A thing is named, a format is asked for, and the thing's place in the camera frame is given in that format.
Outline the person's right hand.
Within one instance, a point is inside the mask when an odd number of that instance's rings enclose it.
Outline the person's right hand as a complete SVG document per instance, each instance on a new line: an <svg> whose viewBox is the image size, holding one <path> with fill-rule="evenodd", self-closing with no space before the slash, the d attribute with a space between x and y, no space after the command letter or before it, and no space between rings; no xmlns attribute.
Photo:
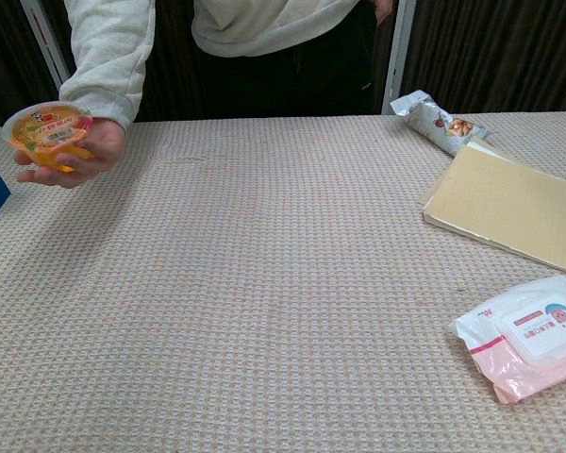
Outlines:
<svg viewBox="0 0 566 453"><path fill-rule="evenodd" d="M59 186L73 189L110 171L121 159L125 149L125 130L115 121L94 118L88 133L76 144L91 153L89 159L82 159L71 153L59 153L55 160L59 165L73 169L64 173L50 167L38 166L34 170L23 170L17 175L21 183L35 183L44 186Z"/></svg>

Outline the orange jelly cup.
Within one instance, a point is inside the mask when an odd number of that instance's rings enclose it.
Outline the orange jelly cup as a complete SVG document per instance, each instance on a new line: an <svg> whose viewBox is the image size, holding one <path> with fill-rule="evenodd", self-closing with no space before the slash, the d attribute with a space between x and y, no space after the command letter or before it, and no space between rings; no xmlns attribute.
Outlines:
<svg viewBox="0 0 566 453"><path fill-rule="evenodd" d="M75 144L82 140L92 125L92 115L74 103L44 102L13 114L1 129L2 139L14 149L23 151L33 163L64 173L69 166L58 164L56 156L67 153L79 159L92 159L93 154Z"/></svg>

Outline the person's right forearm grey sleeve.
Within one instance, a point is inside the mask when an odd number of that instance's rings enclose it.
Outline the person's right forearm grey sleeve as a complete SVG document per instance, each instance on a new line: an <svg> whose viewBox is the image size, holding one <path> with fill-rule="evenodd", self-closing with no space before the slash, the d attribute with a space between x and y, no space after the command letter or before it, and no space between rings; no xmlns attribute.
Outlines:
<svg viewBox="0 0 566 453"><path fill-rule="evenodd" d="M59 99L128 128L140 108L154 44L155 0L64 0L64 6L75 71Z"/></svg>

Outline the person's torso grey sweatshirt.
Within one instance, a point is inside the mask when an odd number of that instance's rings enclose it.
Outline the person's torso grey sweatshirt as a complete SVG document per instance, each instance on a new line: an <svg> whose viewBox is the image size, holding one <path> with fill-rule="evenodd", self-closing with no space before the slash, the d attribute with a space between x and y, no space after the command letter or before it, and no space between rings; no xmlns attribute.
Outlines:
<svg viewBox="0 0 566 453"><path fill-rule="evenodd" d="M373 0L194 0L207 117L364 115Z"/></svg>

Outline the white nut snack packet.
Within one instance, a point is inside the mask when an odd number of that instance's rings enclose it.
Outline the white nut snack packet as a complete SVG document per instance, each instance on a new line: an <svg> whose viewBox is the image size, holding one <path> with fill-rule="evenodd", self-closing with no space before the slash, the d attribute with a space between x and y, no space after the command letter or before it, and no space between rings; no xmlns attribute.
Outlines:
<svg viewBox="0 0 566 453"><path fill-rule="evenodd" d="M484 139L489 134L486 127L448 113L421 90L391 101L391 109L410 128L452 157L472 139Z"/></svg>

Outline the pink woven tablecloth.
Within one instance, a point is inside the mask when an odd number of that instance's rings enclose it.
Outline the pink woven tablecloth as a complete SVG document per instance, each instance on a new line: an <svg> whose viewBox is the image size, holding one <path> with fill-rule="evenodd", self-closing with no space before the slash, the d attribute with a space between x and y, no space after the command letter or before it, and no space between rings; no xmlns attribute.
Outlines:
<svg viewBox="0 0 566 453"><path fill-rule="evenodd" d="M0 134L0 453L566 453L450 322L553 269L427 224L390 116L139 123L73 190Z"/></svg>

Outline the tan spiral notebook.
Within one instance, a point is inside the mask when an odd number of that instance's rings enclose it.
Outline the tan spiral notebook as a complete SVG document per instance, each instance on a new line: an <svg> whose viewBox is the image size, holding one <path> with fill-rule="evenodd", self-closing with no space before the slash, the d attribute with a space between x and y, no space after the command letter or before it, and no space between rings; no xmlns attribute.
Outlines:
<svg viewBox="0 0 566 453"><path fill-rule="evenodd" d="M566 180L474 139L419 200L429 224L566 272Z"/></svg>

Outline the pink wet wipes pack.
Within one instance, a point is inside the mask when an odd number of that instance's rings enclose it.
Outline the pink wet wipes pack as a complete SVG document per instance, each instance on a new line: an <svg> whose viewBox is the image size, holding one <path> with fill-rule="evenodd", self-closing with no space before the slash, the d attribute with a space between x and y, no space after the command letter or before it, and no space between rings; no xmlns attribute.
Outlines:
<svg viewBox="0 0 566 453"><path fill-rule="evenodd" d="M450 323L503 404L566 381L566 277L516 285Z"/></svg>

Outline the white metal frame post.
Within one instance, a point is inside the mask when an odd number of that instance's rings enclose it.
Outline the white metal frame post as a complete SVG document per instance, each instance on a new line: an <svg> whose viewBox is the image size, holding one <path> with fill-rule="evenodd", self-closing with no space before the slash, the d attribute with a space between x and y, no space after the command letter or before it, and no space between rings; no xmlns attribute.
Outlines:
<svg viewBox="0 0 566 453"><path fill-rule="evenodd" d="M381 105L383 115L393 114L390 103L400 95L417 3L418 0L399 0Z"/></svg>
<svg viewBox="0 0 566 453"><path fill-rule="evenodd" d="M48 71L59 90L70 76L56 35L41 0L19 0L25 17L42 52Z"/></svg>

